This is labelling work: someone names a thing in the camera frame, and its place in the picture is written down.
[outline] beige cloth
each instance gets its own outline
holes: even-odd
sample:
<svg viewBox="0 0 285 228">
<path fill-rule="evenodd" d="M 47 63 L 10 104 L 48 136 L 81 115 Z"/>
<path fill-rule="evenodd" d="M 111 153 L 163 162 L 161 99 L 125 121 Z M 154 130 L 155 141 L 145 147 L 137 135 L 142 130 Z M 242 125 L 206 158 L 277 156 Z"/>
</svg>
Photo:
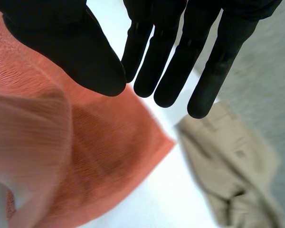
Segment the beige cloth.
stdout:
<svg viewBox="0 0 285 228">
<path fill-rule="evenodd" d="M 285 228 L 270 194 L 279 165 L 275 151 L 222 101 L 209 115 L 178 125 L 195 176 L 224 228 Z"/>
</svg>

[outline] white surface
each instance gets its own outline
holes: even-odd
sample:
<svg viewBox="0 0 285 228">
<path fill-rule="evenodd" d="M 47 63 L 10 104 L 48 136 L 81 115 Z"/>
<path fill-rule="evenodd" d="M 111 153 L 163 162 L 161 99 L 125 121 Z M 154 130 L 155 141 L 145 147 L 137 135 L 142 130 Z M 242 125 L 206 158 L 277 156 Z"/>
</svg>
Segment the white surface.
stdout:
<svg viewBox="0 0 285 228">
<path fill-rule="evenodd" d="M 130 26 L 121 0 L 90 0 L 88 5 L 119 58 Z M 198 78 L 191 73 L 176 103 L 158 107 L 153 97 L 143 99 L 160 120 L 166 133 L 176 139 L 173 126 L 187 114 L 187 103 Z M 0 186 L 0 228 L 7 227 L 4 215 L 5 191 Z M 174 149 L 150 176 L 114 209 L 80 228 L 215 228 L 202 191 L 195 182 L 181 147 Z"/>
</svg>

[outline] robotic hand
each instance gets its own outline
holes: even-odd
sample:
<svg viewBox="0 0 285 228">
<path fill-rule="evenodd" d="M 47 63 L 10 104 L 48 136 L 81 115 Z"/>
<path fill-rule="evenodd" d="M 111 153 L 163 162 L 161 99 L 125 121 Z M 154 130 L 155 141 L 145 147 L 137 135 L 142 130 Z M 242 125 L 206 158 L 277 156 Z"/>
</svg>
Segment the robotic hand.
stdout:
<svg viewBox="0 0 285 228">
<path fill-rule="evenodd" d="M 60 66 L 81 86 L 115 96 L 124 68 L 86 0 L 0 0 L 10 33 Z"/>
<path fill-rule="evenodd" d="M 171 106 L 180 94 L 199 57 L 211 25 L 224 10 L 218 37 L 205 69 L 188 103 L 194 118 L 205 117 L 241 46 L 252 35 L 260 19 L 269 17 L 281 0 L 123 0 L 132 20 L 122 64 L 127 82 L 138 70 L 153 25 L 154 35 L 134 83 L 140 97 L 150 96 L 163 73 L 176 39 L 180 16 L 185 10 L 179 45 L 154 93 L 161 107 Z"/>
<path fill-rule="evenodd" d="M 86 0 L 0 0 L 0 11 L 5 25 L 17 40 L 49 58 L 83 87 L 108 96 L 120 94 L 126 82 L 134 79 L 155 25 L 154 36 L 134 84 L 137 95 L 148 97 L 163 73 L 176 39 L 180 16 L 185 10 L 180 44 L 154 94 L 159 106 L 169 107 L 182 90 L 222 8 L 217 40 L 188 104 L 189 114 L 202 118 L 210 110 L 242 44 L 254 32 L 258 21 L 271 16 L 281 2 L 123 1 L 132 20 L 123 65 L 86 6 Z"/>
</svg>

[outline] tan towel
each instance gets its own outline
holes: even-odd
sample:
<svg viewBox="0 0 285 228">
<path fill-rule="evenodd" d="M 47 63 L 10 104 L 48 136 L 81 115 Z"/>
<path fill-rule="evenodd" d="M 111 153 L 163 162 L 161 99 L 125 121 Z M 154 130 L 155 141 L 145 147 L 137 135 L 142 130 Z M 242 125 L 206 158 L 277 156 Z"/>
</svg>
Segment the tan towel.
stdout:
<svg viewBox="0 0 285 228">
<path fill-rule="evenodd" d="M 11 190 L 10 228 L 74 228 L 101 216 L 172 146 L 130 88 L 105 97 L 81 87 L 14 39 L 0 13 L 0 182 Z"/>
<path fill-rule="evenodd" d="M 285 228 L 270 194 L 279 165 L 275 151 L 221 101 L 209 115 L 178 125 L 180 139 L 219 225 Z"/>
</svg>

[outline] orange cloth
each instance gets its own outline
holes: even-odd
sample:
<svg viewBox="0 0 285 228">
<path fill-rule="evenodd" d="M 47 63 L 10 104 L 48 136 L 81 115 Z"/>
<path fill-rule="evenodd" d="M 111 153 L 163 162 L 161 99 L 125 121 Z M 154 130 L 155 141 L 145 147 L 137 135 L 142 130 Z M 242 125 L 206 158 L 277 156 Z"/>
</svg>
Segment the orange cloth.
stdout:
<svg viewBox="0 0 285 228">
<path fill-rule="evenodd" d="M 172 146 L 130 88 L 105 97 L 77 85 L 14 39 L 0 14 L 0 182 L 13 192 L 10 228 L 74 228 L 101 216 Z"/>
</svg>

